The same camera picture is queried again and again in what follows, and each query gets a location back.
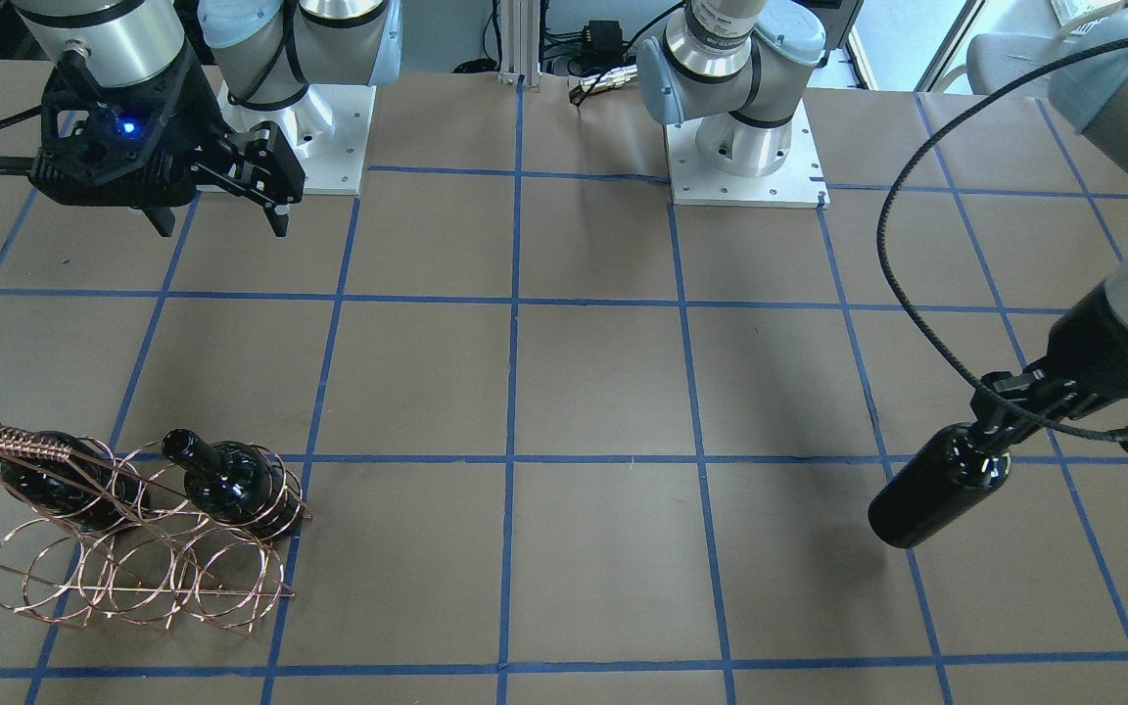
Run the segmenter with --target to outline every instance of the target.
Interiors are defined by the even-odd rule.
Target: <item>bolt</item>
[[[68,50],[68,52],[77,52],[81,58],[90,58],[89,44],[85,44],[83,41],[68,39],[68,44],[63,44],[63,49]]]

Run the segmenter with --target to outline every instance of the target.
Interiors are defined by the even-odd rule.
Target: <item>chair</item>
[[[969,88],[977,95],[996,92],[1003,86],[1028,74],[1030,71],[1073,53],[1074,32],[1111,14],[1128,8],[1128,0],[1118,0],[1101,9],[1079,15],[1052,36],[1029,34],[989,33],[972,37],[966,63],[945,72],[936,80],[932,90],[943,92],[954,80],[968,76]],[[1042,77],[1015,90],[1015,95],[1041,98],[1047,95],[1050,77]]]

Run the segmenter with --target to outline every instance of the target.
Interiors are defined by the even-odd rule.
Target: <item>grid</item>
[[[926,108],[926,98],[915,97],[916,114],[920,116],[925,134],[932,130],[932,115]],[[949,669],[958,666],[984,666],[984,664],[1128,664],[1128,649],[1111,650],[1083,650],[1083,651],[995,651],[995,652],[952,652],[941,646],[938,629],[935,626],[934,613],[932,611],[932,599],[926,589],[926,581],[923,578],[923,567],[918,561],[917,550],[906,553],[908,559],[909,576],[915,589],[916,609],[920,613],[924,637],[926,640],[927,653],[923,655],[882,655],[873,653],[865,656],[786,656],[786,659],[749,659],[749,656],[734,656],[731,646],[731,631],[726,620],[725,590],[722,580],[722,554],[717,548],[716,523],[713,517],[713,482],[708,478],[708,469],[724,467],[730,464],[756,464],[756,465],[802,465],[802,467],[818,467],[818,465],[880,465],[887,478],[892,476],[895,466],[909,459],[908,455],[892,452],[887,447],[887,434],[883,433],[882,415],[879,412],[878,396],[874,394],[872,382],[872,371],[865,364],[864,341],[861,335],[855,315],[858,312],[895,312],[899,308],[890,303],[874,302],[852,302],[847,294],[847,287],[840,258],[838,258],[835,238],[831,233],[828,213],[818,210],[813,214],[816,224],[819,228],[820,241],[822,241],[825,256],[828,261],[829,276],[832,279],[834,293],[836,300],[695,300],[687,296],[687,276],[684,267],[684,247],[681,247],[679,232],[680,209],[667,204],[666,218],[668,237],[671,241],[671,271],[672,290],[676,298],[641,298],[641,299],[578,299],[578,298],[523,298],[521,296],[521,240],[523,229],[521,228],[521,211],[523,210],[523,187],[527,182],[541,180],[555,183],[556,180],[585,180],[585,182],[609,182],[609,183],[652,183],[662,184],[666,179],[661,175],[645,174],[601,174],[591,175],[582,173],[547,173],[547,170],[529,170],[525,168],[525,129],[527,129],[527,94],[522,86],[515,87],[515,126],[514,134],[514,166],[510,169],[499,168],[461,168],[461,167],[422,167],[422,166],[389,166],[376,165],[370,170],[373,174],[400,174],[400,175],[448,175],[449,177],[495,177],[511,179],[513,183],[513,197],[511,197],[511,266],[510,266],[510,290],[509,296],[443,296],[443,294],[384,294],[384,293],[355,293],[350,291],[349,273],[353,264],[353,254],[356,249],[361,201],[354,200],[351,204],[347,229],[345,229],[345,244],[342,249],[337,283],[333,293],[296,293],[294,291],[279,291],[279,293],[259,293],[258,291],[203,291],[203,290],[175,290],[175,277],[183,261],[185,247],[192,236],[191,229],[196,220],[196,215],[206,204],[206,197],[196,200],[185,214],[182,231],[175,238],[175,246],[171,249],[170,258],[165,271],[165,276],[158,289],[41,289],[39,287],[0,287],[0,296],[14,296],[14,298],[27,299],[140,299],[151,302],[149,316],[144,323],[144,335],[140,340],[138,355],[135,355],[133,367],[130,371],[129,385],[124,390],[120,405],[117,405],[114,424],[108,433],[113,447],[121,448],[122,434],[125,432],[126,423],[130,418],[130,407],[133,405],[135,394],[138,394],[139,381],[144,374],[144,367],[151,358],[152,341],[156,338],[160,327],[162,314],[166,305],[171,300],[301,300],[301,302],[314,302],[323,307],[328,303],[328,325],[325,345],[323,345],[321,361],[318,368],[318,381],[316,385],[315,402],[310,407],[308,432],[306,433],[306,446],[303,452],[283,452],[283,458],[290,464],[301,465],[301,482],[305,491],[309,488],[314,469],[319,464],[488,464],[502,469],[502,504],[501,504],[501,557],[499,558],[499,606],[497,606],[497,650],[496,659],[482,662],[389,662],[386,664],[371,664],[370,662],[351,662],[350,664],[291,664],[281,662],[283,645],[288,634],[291,634],[290,613],[297,601],[285,601],[274,620],[271,641],[268,643],[267,656],[264,664],[237,664],[237,666],[56,666],[51,663],[54,646],[59,637],[58,628],[46,631],[41,652],[37,655],[36,664],[33,668],[0,668],[0,679],[17,679],[27,682],[24,702],[33,704],[38,702],[41,688],[46,681],[53,679],[130,679],[130,678],[158,678],[158,679],[210,679],[224,677],[224,675],[236,675],[245,679],[256,679],[263,684],[259,696],[261,702],[274,702],[274,693],[277,690],[279,679],[299,677],[493,677],[493,699],[502,705],[510,700],[509,681],[513,677],[523,675],[538,675],[545,677],[547,673],[638,673],[638,672],[711,672],[720,675],[723,684],[723,697],[725,702],[747,702],[747,697],[740,693],[739,675],[752,672],[775,672],[775,671],[818,671],[818,670],[851,670],[851,669],[878,669],[897,670],[904,668],[932,669],[934,681],[940,699],[945,704],[954,702],[953,675]],[[927,305],[923,307],[928,312],[954,314],[955,316],[997,316],[1003,323],[1007,343],[1011,344],[1015,359],[1025,364],[1024,350],[1017,338],[1016,326],[1013,323],[1015,316],[1060,316],[1064,308],[1057,307],[1008,307],[1002,294],[1002,285],[997,282],[988,257],[986,257],[984,243],[977,235],[975,223],[971,222],[970,210],[968,209],[967,196],[1002,196],[1002,197],[1055,197],[1074,202],[1084,201],[1091,209],[1094,218],[1100,224],[1104,235],[1107,246],[1114,254],[1116,259],[1120,258],[1122,249],[1118,245],[1113,232],[1111,232],[1109,220],[1102,213],[1101,204],[1107,202],[1128,201],[1128,193],[1093,192],[1087,186],[1078,165],[1066,147],[1065,138],[1060,134],[1060,129],[1056,121],[1048,115],[1047,108],[1042,104],[1036,104],[1038,114],[1042,123],[1048,126],[1048,133],[1052,139],[1057,151],[1065,160],[1065,165],[1070,170],[1078,191],[1005,191],[995,188],[972,188],[959,186],[953,178],[952,164],[942,151],[936,152],[937,161],[945,178],[945,186],[914,186],[909,187],[909,193],[925,193],[925,195],[950,196],[954,209],[957,209],[963,229],[968,233],[969,244],[975,249],[977,263],[985,277],[985,284],[990,294],[989,305]],[[880,183],[848,183],[829,180],[829,188],[843,193],[851,192],[881,192],[885,187]],[[15,241],[26,221],[30,218],[30,210],[36,204],[34,192],[28,192],[26,200],[18,209],[18,215],[11,224],[3,246],[0,249],[0,271],[3,268],[6,258],[12,250]],[[335,359],[335,349],[340,343],[340,331],[344,320],[345,307],[353,303],[439,303],[457,305],[458,307],[476,308],[505,308],[510,316],[508,318],[508,373],[506,373],[506,409],[505,409],[505,444],[501,455],[447,455],[447,452],[364,452],[364,455],[350,455],[350,452],[323,452],[321,451],[321,428],[323,416],[325,416],[326,397],[331,389],[331,368]],[[553,308],[587,308],[587,309],[677,309],[677,325],[679,327],[680,346],[685,358],[679,362],[681,371],[685,371],[686,394],[689,407],[689,429],[694,446],[694,452],[677,452],[677,455],[562,455],[561,452],[525,452],[518,447],[518,373],[520,373],[520,350],[521,338],[520,318],[532,309]],[[706,450],[706,429],[704,429],[704,412],[702,411],[702,394],[699,394],[699,381],[697,376],[697,356],[695,349],[699,344],[699,338],[693,337],[693,320],[698,323],[695,316],[704,311],[725,311],[725,309],[751,309],[751,311],[825,311],[835,312],[841,317],[845,329],[847,347],[849,347],[851,362],[855,367],[860,391],[863,394],[867,421],[872,424],[872,446],[876,452],[871,455],[838,455],[838,456],[799,456],[799,455],[717,455]],[[1128,611],[1125,608],[1120,590],[1110,571],[1110,565],[1104,558],[1104,550],[1101,541],[1095,535],[1095,530],[1087,517],[1087,508],[1079,496],[1078,485],[1075,482],[1073,467],[1089,467],[1090,465],[1128,465],[1128,458],[1111,458],[1102,456],[1068,455],[1061,450],[1059,441],[1049,435],[1050,452],[1046,455],[1022,455],[1016,456],[1017,464],[1047,464],[1052,465],[1060,473],[1066,490],[1072,499],[1075,517],[1079,522],[1079,530],[1083,531],[1085,540],[1091,549],[1093,562],[1095,563],[1098,575],[1104,583],[1111,607],[1116,611],[1116,620],[1125,633],[1125,642],[1128,645]],[[514,535],[515,535],[515,488],[518,487],[518,470],[521,465],[540,464],[552,467],[567,467],[567,465],[624,465],[629,467],[635,465],[667,465],[681,464],[694,467],[698,485],[698,513],[702,514],[703,540],[706,545],[708,585],[711,585],[711,601],[715,611],[716,622],[716,659],[672,659],[672,660],[525,660],[514,658],[513,624],[511,624],[511,613],[513,613],[513,581],[514,581]],[[301,550],[308,543],[308,531],[292,538],[288,548],[287,558],[287,581],[291,582]],[[308,596],[308,585],[299,584],[301,599]]]

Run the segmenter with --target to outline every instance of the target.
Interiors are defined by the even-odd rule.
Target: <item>dark glass bottle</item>
[[[185,496],[217,522],[241,528],[259,540],[291,535],[299,500],[283,492],[285,477],[245,442],[208,444],[188,429],[168,432],[165,458],[185,470]]]
[[[35,435],[59,442],[85,456],[95,458],[99,456],[99,452],[95,452],[80,439],[58,430],[44,430]],[[44,459],[30,459],[28,462],[36,465],[41,472],[0,456],[0,478],[44,513],[61,517],[68,522],[85,526],[87,530],[97,531],[108,530],[123,518],[121,510],[112,501],[102,499],[100,490],[90,485],[90,481],[82,477],[71,465]],[[112,486],[113,473],[108,468],[104,468],[103,465],[86,464],[77,458],[72,458],[72,462],[80,465],[99,487]],[[68,485],[63,481],[77,483],[78,486]],[[151,505],[151,495],[147,494],[144,483],[133,478],[123,475],[116,477],[112,491],[116,499],[124,501],[125,504],[133,503],[138,499],[138,493],[142,493],[142,508],[148,509]]]
[[[988,499],[1012,459],[977,449],[968,424],[941,429],[869,504],[869,526],[896,548],[913,548]]]

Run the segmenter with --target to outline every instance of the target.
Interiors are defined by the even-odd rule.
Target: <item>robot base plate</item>
[[[664,129],[672,202],[681,205],[748,205],[764,209],[816,209],[829,205],[816,140],[803,103],[792,117],[795,138],[783,168],[766,177],[722,173],[699,155],[694,134],[703,117]]]
[[[312,90],[319,92],[319,97],[332,107],[336,132],[327,140],[323,151],[314,151],[306,157],[300,155],[299,162],[308,175],[303,193],[358,196],[363,180],[368,130],[372,125],[377,89],[372,86],[312,85]],[[219,103],[224,120],[231,120],[233,108],[229,106],[228,86],[220,86]],[[273,114],[265,113],[264,117],[273,117]]]

